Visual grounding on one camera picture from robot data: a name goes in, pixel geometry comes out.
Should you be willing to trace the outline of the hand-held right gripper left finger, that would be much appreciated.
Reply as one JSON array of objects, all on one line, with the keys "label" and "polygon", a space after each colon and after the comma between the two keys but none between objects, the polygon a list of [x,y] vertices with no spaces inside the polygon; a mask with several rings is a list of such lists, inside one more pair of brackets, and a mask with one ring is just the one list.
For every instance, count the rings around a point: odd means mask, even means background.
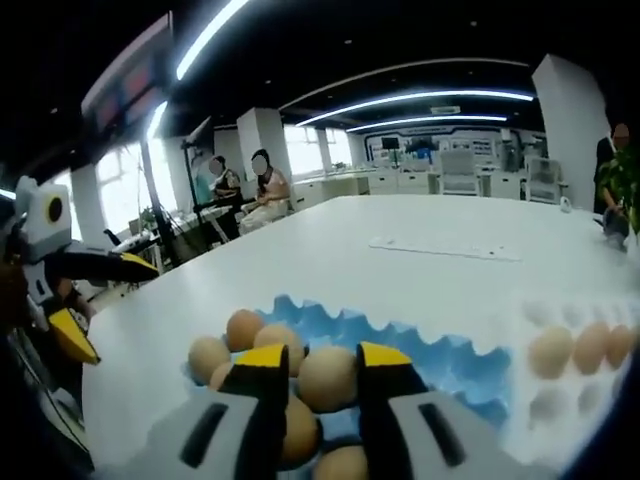
[{"label": "hand-held right gripper left finger", "polygon": [[275,479],[286,435],[284,344],[236,358],[218,390],[193,394],[158,420],[130,459],[98,479]]}]

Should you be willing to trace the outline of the person's left hand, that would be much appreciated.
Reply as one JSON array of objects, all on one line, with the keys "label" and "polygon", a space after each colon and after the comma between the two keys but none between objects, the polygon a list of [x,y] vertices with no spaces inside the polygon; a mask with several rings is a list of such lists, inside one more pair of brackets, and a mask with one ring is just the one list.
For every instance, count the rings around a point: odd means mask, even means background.
[{"label": "person's left hand", "polygon": [[90,321],[95,315],[96,311],[93,306],[90,305],[89,302],[75,288],[73,282],[70,279],[60,279],[58,281],[56,290],[63,303],[67,307],[82,315],[87,321]]}]

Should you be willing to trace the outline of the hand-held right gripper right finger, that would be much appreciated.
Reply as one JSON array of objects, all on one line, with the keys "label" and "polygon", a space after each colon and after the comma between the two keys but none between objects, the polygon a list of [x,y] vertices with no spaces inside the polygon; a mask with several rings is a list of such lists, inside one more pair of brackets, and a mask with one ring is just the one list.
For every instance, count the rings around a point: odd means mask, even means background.
[{"label": "hand-held right gripper right finger", "polygon": [[515,477],[515,460],[493,428],[454,397],[427,387],[401,351],[359,343],[357,389],[372,479]]}]

